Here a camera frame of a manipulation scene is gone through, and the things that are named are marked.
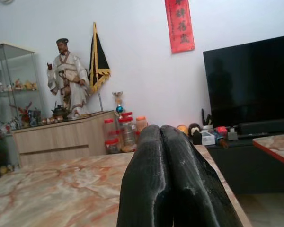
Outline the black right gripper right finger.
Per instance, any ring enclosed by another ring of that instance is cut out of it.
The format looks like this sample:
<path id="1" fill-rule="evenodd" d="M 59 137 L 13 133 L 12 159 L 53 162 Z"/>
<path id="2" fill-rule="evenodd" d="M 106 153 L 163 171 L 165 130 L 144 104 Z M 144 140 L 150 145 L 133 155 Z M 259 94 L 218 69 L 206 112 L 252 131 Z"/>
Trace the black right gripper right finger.
<path id="1" fill-rule="evenodd" d="M 174 192 L 176 227 L 240 227 L 217 173 L 188 137 L 173 126 L 160 128 Z"/>

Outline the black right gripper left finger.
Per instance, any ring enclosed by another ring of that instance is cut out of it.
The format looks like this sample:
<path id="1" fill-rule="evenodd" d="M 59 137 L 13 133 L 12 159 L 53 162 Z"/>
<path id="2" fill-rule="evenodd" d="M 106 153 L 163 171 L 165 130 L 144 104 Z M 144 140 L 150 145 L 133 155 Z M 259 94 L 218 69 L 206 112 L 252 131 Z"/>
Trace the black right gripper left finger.
<path id="1" fill-rule="evenodd" d="M 137 150 L 122 178 L 118 227 L 169 225 L 169 170 L 160 128 L 140 134 Z"/>

